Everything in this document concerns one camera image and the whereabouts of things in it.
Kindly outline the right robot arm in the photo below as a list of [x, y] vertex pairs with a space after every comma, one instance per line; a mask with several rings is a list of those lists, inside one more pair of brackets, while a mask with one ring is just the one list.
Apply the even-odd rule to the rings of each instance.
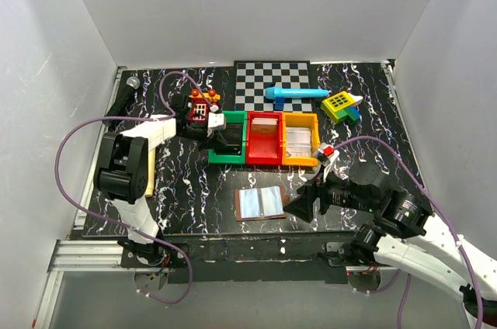
[[398, 268], [463, 303], [483, 327], [496, 325], [496, 260], [453, 236], [427, 201], [397, 190], [376, 165], [355, 163], [346, 179], [321, 168], [297, 193], [285, 210], [306, 222], [315, 202], [320, 214], [330, 206], [372, 214], [373, 223], [364, 224], [337, 258]]

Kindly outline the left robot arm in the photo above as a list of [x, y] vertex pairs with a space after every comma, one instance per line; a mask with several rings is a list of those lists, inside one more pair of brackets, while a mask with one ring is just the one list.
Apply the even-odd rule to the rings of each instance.
[[225, 148], [228, 143], [222, 132], [227, 120], [218, 104], [220, 98], [215, 91], [175, 95], [169, 105], [170, 116], [152, 115], [129, 130], [103, 135], [94, 186], [129, 226], [127, 240], [121, 245], [147, 266], [160, 265], [166, 256], [164, 246], [155, 241], [162, 232], [145, 196], [149, 154], [173, 137], [194, 140], [200, 149]]

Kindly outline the brown leather card holder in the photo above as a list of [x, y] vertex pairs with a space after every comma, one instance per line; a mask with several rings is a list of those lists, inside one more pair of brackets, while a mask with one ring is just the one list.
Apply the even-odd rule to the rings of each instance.
[[290, 198], [283, 186], [237, 189], [235, 191], [235, 215], [238, 222], [284, 219], [285, 207]]

